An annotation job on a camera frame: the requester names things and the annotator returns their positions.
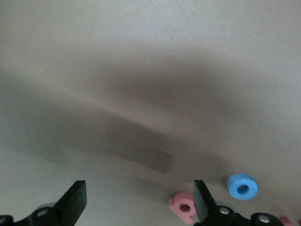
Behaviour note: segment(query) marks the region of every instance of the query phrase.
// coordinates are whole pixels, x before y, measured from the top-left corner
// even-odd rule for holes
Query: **pink toy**
[[[193,205],[193,195],[178,193],[169,200],[169,208],[186,224],[193,224],[192,217],[196,214]]]
[[[279,218],[279,220],[281,221],[281,223],[284,226],[293,226],[287,216],[283,216],[283,217]]]

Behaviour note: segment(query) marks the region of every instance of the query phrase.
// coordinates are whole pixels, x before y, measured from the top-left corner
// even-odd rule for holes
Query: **hole in blue ring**
[[[249,186],[248,185],[241,185],[237,189],[238,194],[246,194],[249,191]]]

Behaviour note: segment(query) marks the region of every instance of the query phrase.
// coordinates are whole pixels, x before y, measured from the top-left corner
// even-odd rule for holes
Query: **blue ring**
[[[239,200],[249,200],[256,196],[258,186],[254,179],[246,173],[236,173],[227,180],[230,195]]]

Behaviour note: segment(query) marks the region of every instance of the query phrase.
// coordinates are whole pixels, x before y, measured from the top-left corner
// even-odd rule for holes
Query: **silver bolt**
[[[43,210],[41,210],[40,212],[37,213],[37,216],[41,217],[41,216],[45,215],[47,213],[47,211],[48,211],[48,209],[43,209]]]
[[[1,217],[0,218],[0,224],[2,224],[6,220],[6,217]]]
[[[229,214],[229,213],[230,213],[230,211],[229,211],[227,208],[225,208],[225,207],[221,207],[221,208],[220,208],[220,212],[221,212],[222,214]]]
[[[265,215],[259,215],[258,219],[263,223],[269,223],[270,222],[269,218]]]

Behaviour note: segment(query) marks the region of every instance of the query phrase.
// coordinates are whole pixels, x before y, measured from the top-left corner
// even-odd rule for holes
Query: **white surface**
[[[301,218],[301,2],[0,2],[0,213],[16,219],[77,179],[77,225],[184,225],[216,200]],[[232,199],[225,178],[258,195]]]

